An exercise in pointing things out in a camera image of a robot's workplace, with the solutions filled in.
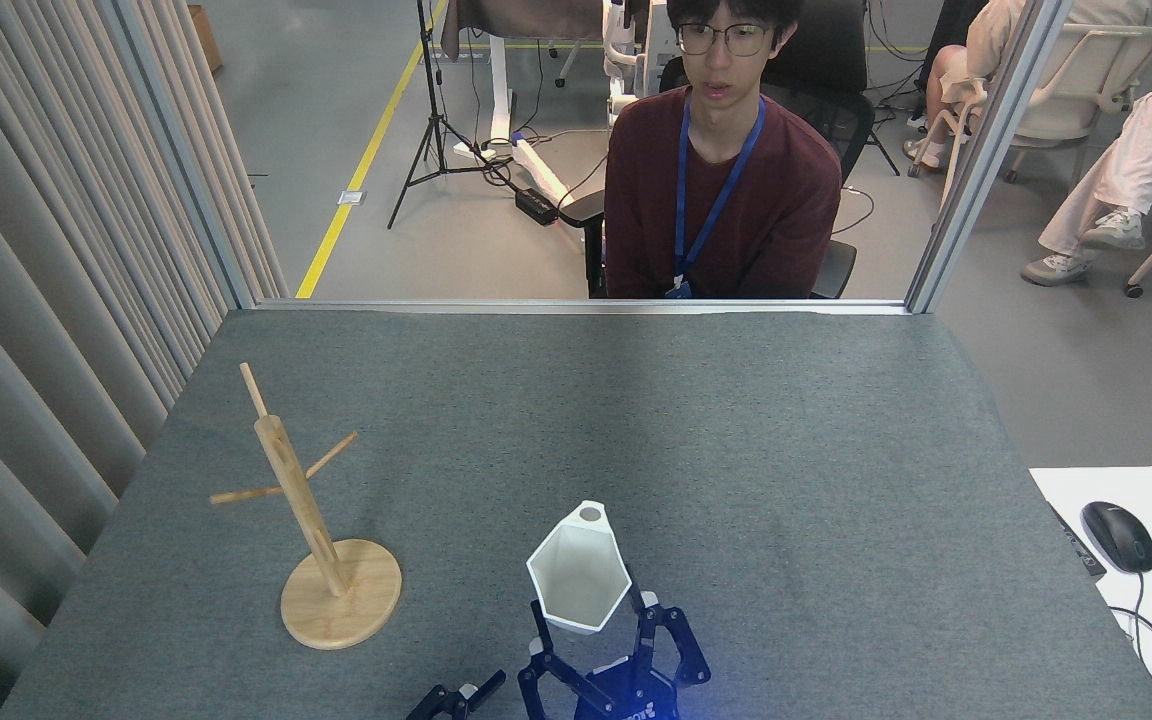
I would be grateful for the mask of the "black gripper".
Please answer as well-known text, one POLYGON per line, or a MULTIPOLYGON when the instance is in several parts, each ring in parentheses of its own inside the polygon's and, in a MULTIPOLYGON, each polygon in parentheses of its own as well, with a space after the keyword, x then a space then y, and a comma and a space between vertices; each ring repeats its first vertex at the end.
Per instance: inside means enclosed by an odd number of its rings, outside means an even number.
MULTIPOLYGON (((708 662, 685 611, 680 607, 667 609, 652 592, 641 591, 635 579, 631 579, 628 597, 637 616, 636 644, 631 655, 628 655, 630 661, 617 660, 616 664, 594 667, 585 676, 558 655, 540 600, 530 602, 538 635, 529 644, 529 664, 518 670, 518 688, 529 719, 550 719, 538 689, 540 679, 547 674, 579 697, 576 719, 681 719, 676 685, 708 682, 708 662), (673 682, 653 667, 658 626, 666 628, 679 653, 673 682)), ((470 683, 457 689, 434 685, 408 712, 407 719, 435 719, 439 715, 470 719, 506 679, 506 670, 495 670, 482 687, 470 683)))

